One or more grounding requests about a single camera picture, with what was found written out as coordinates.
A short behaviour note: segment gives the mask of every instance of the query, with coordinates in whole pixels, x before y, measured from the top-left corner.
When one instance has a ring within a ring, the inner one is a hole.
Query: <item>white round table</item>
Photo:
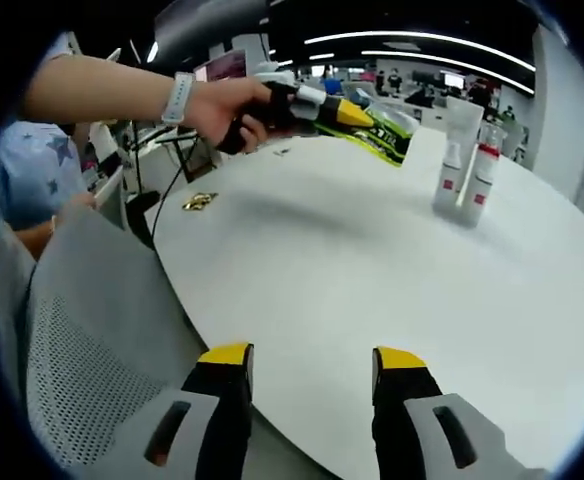
[[[422,128],[395,168],[343,140],[290,139],[161,212],[157,251],[198,333],[254,343],[255,406],[344,479],[378,476],[378,345],[423,358],[526,466],[557,467],[584,431],[584,216],[502,158],[479,227],[446,222],[430,206],[444,148]],[[197,192],[219,196],[182,210]]]

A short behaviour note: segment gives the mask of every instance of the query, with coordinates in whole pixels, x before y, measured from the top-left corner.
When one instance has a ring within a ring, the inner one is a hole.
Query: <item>white smartwatch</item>
[[[185,106],[190,98],[194,77],[188,73],[177,72],[174,76],[174,87],[165,107],[161,121],[166,125],[180,125],[185,116]]]

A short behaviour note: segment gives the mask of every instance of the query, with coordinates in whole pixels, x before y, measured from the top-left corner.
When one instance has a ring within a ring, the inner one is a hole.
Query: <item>black cable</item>
[[[136,183],[139,187],[138,195],[143,193],[143,184],[141,183],[141,167],[139,166],[139,130],[135,121],[132,121],[132,134],[134,135],[134,163],[136,164]]]
[[[156,224],[159,221],[159,215],[161,214],[161,209],[163,208],[163,204],[165,203],[165,199],[167,198],[168,194],[170,193],[170,190],[172,190],[172,187],[176,183],[176,179],[179,178],[179,174],[183,171],[183,168],[187,166],[187,163],[190,161],[190,158],[192,158],[192,153],[194,152],[194,149],[196,148],[197,143],[199,143],[199,138],[200,137],[198,135],[196,137],[194,137],[194,143],[192,144],[192,148],[190,148],[190,151],[188,152],[188,158],[186,158],[185,163],[183,165],[181,165],[179,167],[179,169],[176,171],[174,178],[170,181],[170,185],[168,185],[168,189],[165,191],[165,193],[161,197],[161,202],[159,203],[159,209],[156,211],[156,215],[154,216],[154,223],[152,224],[152,233],[150,234],[150,237],[152,238],[153,242],[154,242],[154,233],[156,232]]]
[[[270,52],[265,49],[265,42],[263,41],[263,34],[259,33],[259,39],[261,40],[261,49],[263,50],[263,56],[269,62],[270,61]]]

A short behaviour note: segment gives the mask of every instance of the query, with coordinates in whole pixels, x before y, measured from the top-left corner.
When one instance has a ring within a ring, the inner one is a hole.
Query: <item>star print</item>
[[[59,185],[56,183],[56,180],[50,180],[48,187],[50,187],[50,195],[54,195],[59,190]]]
[[[50,147],[56,152],[56,157],[59,160],[59,165],[63,164],[66,158],[72,158],[69,148],[68,137],[54,137],[46,146]]]

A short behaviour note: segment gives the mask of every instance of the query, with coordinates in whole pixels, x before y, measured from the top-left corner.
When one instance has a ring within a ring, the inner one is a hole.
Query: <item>red label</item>
[[[486,145],[485,143],[480,143],[479,150],[489,155],[492,155],[493,157],[496,157],[497,160],[499,159],[500,152],[499,149],[496,147],[491,147],[490,145]]]

